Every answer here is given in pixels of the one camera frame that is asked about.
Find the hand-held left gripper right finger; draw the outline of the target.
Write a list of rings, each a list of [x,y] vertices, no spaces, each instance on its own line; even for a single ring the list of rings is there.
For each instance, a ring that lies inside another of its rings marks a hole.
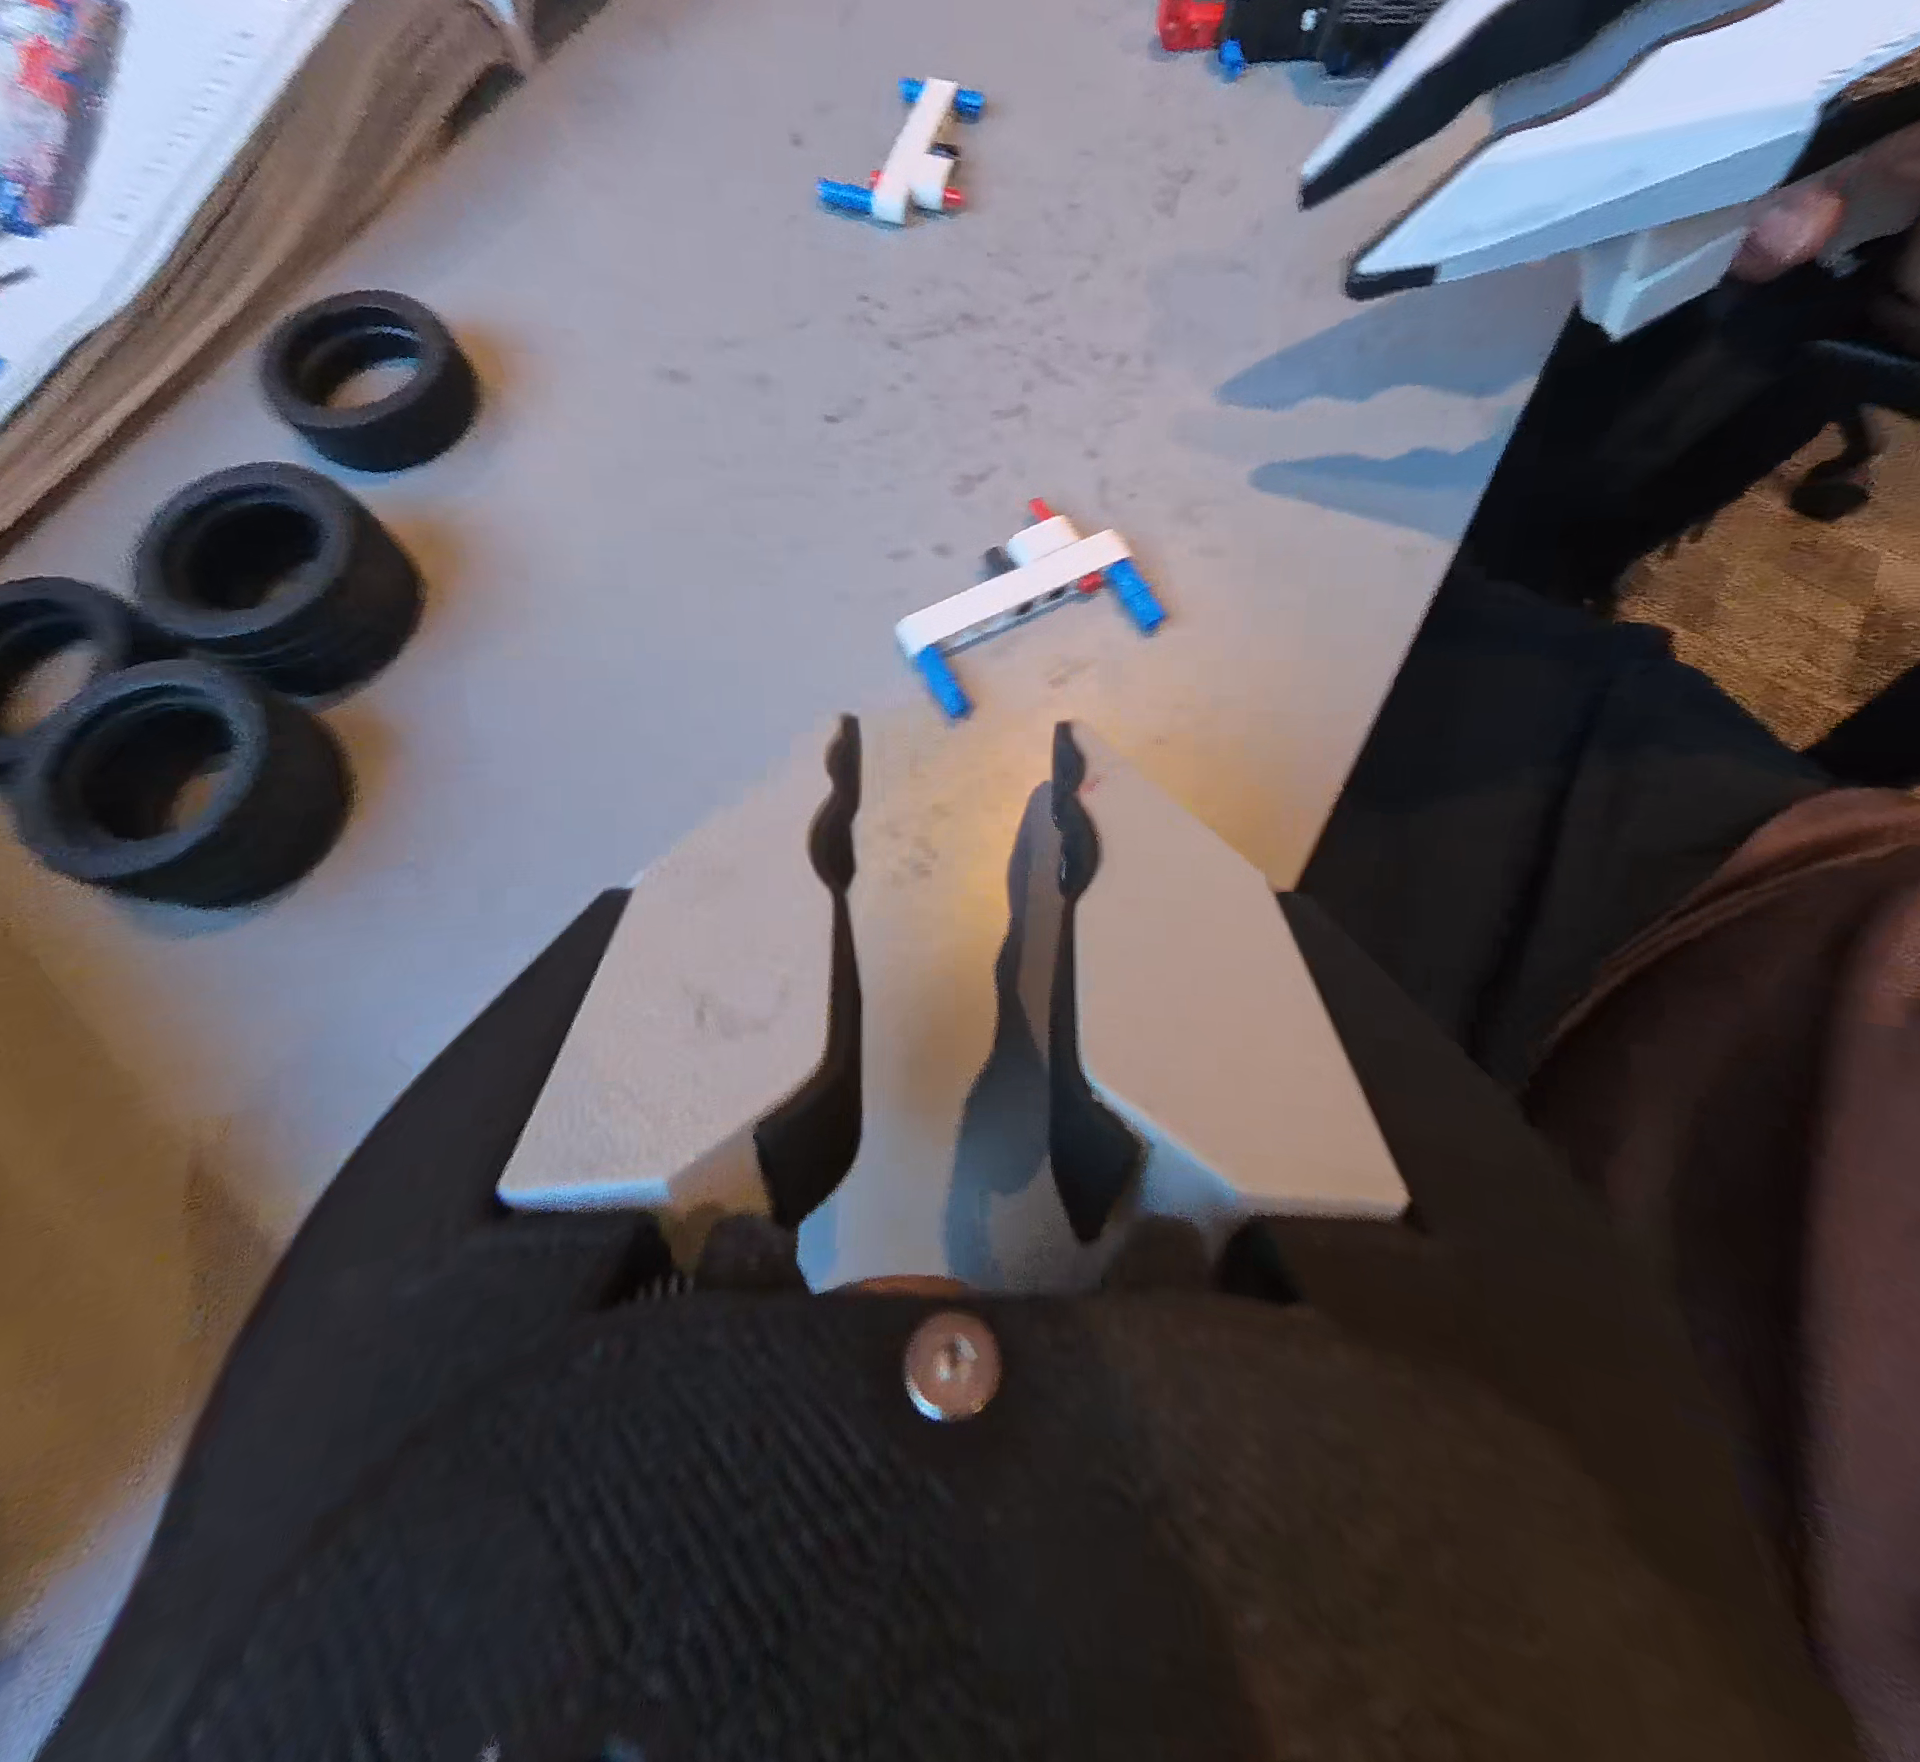
[[[961,1122],[965,1247],[1223,1247],[1400,1221],[1411,1190],[1277,889],[1092,726],[1060,721],[1005,866]]]

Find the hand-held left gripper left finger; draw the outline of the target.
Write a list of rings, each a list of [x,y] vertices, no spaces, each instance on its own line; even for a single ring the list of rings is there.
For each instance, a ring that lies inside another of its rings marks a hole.
[[[861,1136],[861,735],[814,730],[632,884],[497,1182],[520,1213],[799,1225]]]

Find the white brick beam assembly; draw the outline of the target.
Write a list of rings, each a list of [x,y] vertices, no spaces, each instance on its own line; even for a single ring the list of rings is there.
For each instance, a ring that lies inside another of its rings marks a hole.
[[[1048,502],[1032,501],[1028,524],[987,557],[981,581],[903,617],[895,644],[940,716],[965,721],[973,697],[954,667],[956,654],[1067,603],[1099,598],[1115,601],[1145,637],[1167,624],[1167,607],[1121,533],[1083,533]]]
[[[898,95],[903,124],[886,159],[865,182],[821,177],[821,210],[900,230],[920,215],[940,217],[966,205],[952,132],[979,124],[984,95],[944,76],[903,76]]]

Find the person's right hand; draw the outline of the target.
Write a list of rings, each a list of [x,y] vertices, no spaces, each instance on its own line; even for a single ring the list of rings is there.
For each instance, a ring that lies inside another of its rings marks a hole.
[[[1837,165],[1766,197],[1729,268],[1760,286],[1892,234],[1908,215],[1908,189],[1884,168]]]

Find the black office chair base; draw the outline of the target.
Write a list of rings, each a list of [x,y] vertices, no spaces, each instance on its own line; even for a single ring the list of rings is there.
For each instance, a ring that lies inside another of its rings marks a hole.
[[[1876,338],[1818,338],[1803,352],[1802,377],[1822,403],[1822,418],[1841,435],[1840,454],[1818,464],[1789,495],[1803,521],[1833,524],[1859,512],[1875,495],[1881,444],[1869,421],[1873,410],[1918,420],[1916,353]]]

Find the black rubber toy tire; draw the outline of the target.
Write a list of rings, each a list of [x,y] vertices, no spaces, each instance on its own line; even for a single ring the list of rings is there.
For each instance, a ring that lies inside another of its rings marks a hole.
[[[105,676],[169,659],[180,644],[100,585],[34,574],[2,585],[2,785],[65,709]]]
[[[395,474],[448,452],[478,411],[478,377],[448,325],[418,299],[354,288],[301,307],[267,335],[259,379],[310,452],[359,474]]]
[[[352,800],[349,760],[317,713],[187,658],[85,685],[20,752],[9,789],[16,834],[46,869],[187,910],[299,884]]]
[[[425,590],[410,553],[341,484],[250,461],[162,505],[131,554],[131,595],[187,650],[320,697],[395,659]]]

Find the person's brown sweater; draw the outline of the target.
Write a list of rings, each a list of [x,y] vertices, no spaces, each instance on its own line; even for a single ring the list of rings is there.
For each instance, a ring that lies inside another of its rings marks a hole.
[[[1667,1271],[1859,1749],[1916,1758],[1916,796],[1749,834],[1611,952],[1528,1110]]]

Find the open instruction booklet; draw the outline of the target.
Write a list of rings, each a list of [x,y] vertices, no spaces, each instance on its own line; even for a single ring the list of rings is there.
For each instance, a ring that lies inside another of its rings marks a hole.
[[[541,0],[2,0],[2,528],[364,230]]]

